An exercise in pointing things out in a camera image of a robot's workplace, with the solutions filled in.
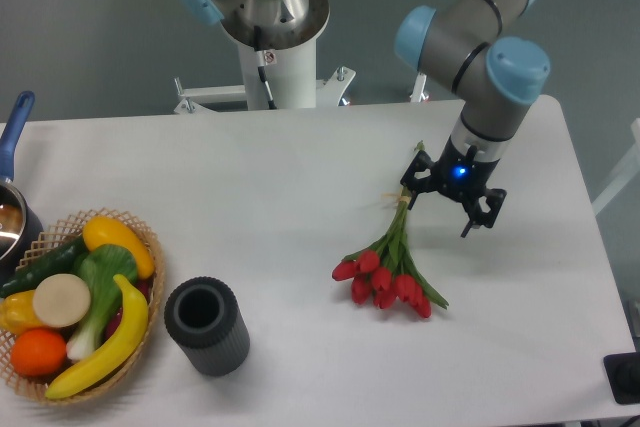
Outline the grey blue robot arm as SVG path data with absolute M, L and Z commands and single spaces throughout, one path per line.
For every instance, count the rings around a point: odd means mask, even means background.
M 248 107 L 314 108 L 320 103 L 316 41 L 328 0 L 180 0 L 236 43 Z M 503 30 L 535 0 L 456 0 L 414 8 L 394 41 L 396 55 L 460 98 L 463 109 L 437 160 L 419 153 L 402 177 L 411 197 L 436 192 L 460 204 L 469 228 L 492 227 L 506 194 L 491 174 L 550 73 L 535 43 Z

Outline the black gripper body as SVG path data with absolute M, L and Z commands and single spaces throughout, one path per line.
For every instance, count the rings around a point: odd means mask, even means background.
M 487 187 L 498 160 L 480 161 L 478 148 L 472 146 L 471 150 L 473 156 L 469 157 L 454 146 L 452 139 L 447 141 L 439 160 L 431 169 L 436 191 L 456 202 L 462 202 L 462 199 L 474 202 L 480 197 L 504 199 L 504 189 Z

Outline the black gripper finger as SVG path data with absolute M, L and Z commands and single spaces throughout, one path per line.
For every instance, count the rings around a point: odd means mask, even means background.
M 400 180 L 403 189 L 408 192 L 408 210 L 413 208 L 419 195 L 437 190 L 438 163 L 426 152 L 423 144 L 417 144 L 414 151 L 415 156 Z
M 507 191 L 499 188 L 484 187 L 481 190 L 465 192 L 461 203 L 468 216 L 461 237 L 465 238 L 472 229 L 492 228 L 502 208 Z

